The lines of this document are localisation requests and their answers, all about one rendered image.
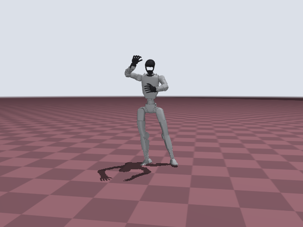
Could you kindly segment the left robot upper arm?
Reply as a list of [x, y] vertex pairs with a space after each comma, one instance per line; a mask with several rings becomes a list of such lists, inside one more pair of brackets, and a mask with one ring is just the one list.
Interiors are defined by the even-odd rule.
[[[159, 82], [160, 82], [162, 85], [163, 85], [163, 84], [166, 84], [166, 85], [167, 85], [167, 82], [166, 82], [166, 80], [165, 80], [165, 78], [164, 78], [163, 75], [159, 76], [158, 79], [159, 79]], [[169, 88], [169, 87], [165, 88], [164, 91], [166, 91], [168, 88]]]

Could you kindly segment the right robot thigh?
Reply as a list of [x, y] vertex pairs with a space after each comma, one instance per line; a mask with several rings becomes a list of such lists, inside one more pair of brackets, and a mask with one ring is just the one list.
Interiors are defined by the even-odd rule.
[[143, 136], [145, 140], [149, 138], [149, 133], [145, 131], [145, 106], [141, 107], [137, 111], [137, 127], [139, 134]]

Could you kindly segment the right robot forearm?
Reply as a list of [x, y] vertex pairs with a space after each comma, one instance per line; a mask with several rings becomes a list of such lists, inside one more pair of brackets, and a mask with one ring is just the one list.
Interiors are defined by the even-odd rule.
[[127, 74], [131, 74], [134, 69], [135, 69], [135, 66], [131, 66], [131, 68], [129, 66], [129, 68], [127, 68], [125, 71]]

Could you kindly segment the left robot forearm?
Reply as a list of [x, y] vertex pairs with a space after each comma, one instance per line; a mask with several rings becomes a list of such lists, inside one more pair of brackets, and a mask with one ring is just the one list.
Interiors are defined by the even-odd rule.
[[166, 84], [163, 84], [163, 85], [161, 85], [159, 87], [156, 87], [156, 92], [164, 91], [165, 88], [167, 88], [167, 87], [168, 87], [168, 85], [166, 85]]

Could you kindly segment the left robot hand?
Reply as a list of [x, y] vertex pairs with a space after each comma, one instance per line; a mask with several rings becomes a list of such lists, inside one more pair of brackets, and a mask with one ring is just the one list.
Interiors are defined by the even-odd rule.
[[148, 90], [146, 90], [146, 91], [149, 91], [149, 92], [146, 92], [146, 93], [150, 93], [150, 92], [156, 92], [156, 87], [153, 87], [151, 84], [149, 84], [149, 83], [147, 83], [147, 86], [144, 86], [144, 87], [147, 87], [147, 88], [145, 88], [145, 89], [148, 89]]

